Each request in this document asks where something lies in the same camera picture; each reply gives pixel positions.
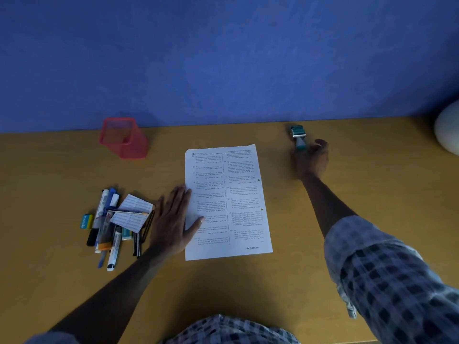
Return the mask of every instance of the shirt sleeve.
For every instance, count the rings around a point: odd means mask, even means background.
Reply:
[[[79,344],[79,342],[68,333],[46,332],[31,337],[24,344]]]
[[[339,220],[324,250],[349,315],[357,310],[383,344],[458,342],[459,291],[416,250],[359,216]]]

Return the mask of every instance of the blue wall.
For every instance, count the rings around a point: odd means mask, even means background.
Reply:
[[[0,132],[411,115],[459,92],[459,0],[1,0]]]

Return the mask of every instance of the desk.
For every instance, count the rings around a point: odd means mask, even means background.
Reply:
[[[416,247],[459,287],[459,157],[442,149],[423,119],[301,122],[330,143],[324,176],[361,216]],[[350,320],[325,268],[323,238],[289,163],[284,123],[146,128],[145,160],[124,161],[98,131],[0,135],[0,321],[3,342],[49,329],[130,265],[125,243],[114,272],[97,270],[81,216],[101,189],[150,200],[185,177],[185,151],[256,144],[274,253],[169,260],[144,293],[121,340],[152,343],[215,313],[292,331],[305,343],[372,339]]]

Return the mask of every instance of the paper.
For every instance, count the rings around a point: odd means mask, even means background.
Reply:
[[[129,194],[119,206],[120,210],[129,210],[135,212],[152,212],[153,204],[144,201]],[[148,215],[135,215],[125,212],[115,212],[110,222],[113,222],[123,228],[126,228],[134,233],[140,232]]]
[[[206,218],[186,260],[273,251],[255,145],[188,150],[185,182],[192,189],[186,229]]]

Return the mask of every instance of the plastic container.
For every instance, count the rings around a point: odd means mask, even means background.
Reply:
[[[148,151],[148,139],[134,118],[106,118],[99,143],[121,159],[143,159]]]

